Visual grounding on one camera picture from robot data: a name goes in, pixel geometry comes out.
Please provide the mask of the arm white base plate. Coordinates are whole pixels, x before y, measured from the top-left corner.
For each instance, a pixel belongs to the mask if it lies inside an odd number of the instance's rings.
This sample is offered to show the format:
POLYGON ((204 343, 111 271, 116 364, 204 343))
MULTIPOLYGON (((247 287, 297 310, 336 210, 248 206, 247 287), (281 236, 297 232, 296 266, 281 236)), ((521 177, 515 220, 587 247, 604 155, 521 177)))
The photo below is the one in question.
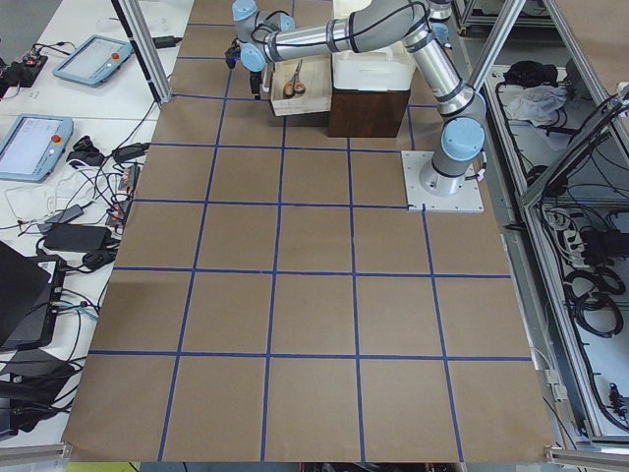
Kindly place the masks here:
POLYGON ((466 173, 444 177, 432 166, 432 151, 403 150, 402 170, 409 211, 482 213, 480 184, 470 163, 466 173))

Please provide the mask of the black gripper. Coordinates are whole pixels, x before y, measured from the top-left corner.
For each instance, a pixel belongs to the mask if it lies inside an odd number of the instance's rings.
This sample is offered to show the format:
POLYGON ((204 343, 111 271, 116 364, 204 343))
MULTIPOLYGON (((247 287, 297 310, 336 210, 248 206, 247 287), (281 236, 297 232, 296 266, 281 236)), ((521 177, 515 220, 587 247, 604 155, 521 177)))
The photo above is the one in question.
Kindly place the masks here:
POLYGON ((254 100, 261 100, 262 71, 250 71, 250 89, 254 100))

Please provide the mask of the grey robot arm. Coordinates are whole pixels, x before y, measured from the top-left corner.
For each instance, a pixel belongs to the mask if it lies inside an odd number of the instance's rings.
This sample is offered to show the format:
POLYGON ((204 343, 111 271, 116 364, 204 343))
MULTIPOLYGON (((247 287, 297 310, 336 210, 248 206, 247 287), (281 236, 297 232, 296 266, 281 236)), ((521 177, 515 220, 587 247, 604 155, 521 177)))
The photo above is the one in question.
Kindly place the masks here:
POLYGON ((423 166, 420 182, 440 197, 461 190, 485 143, 486 104, 439 43, 423 2, 372 1, 346 18, 303 28, 296 27, 291 16, 264 11, 254 1, 233 2, 232 17, 240 60, 254 73, 270 63, 346 50, 367 53, 402 43, 431 89, 443 120, 439 148, 423 166))

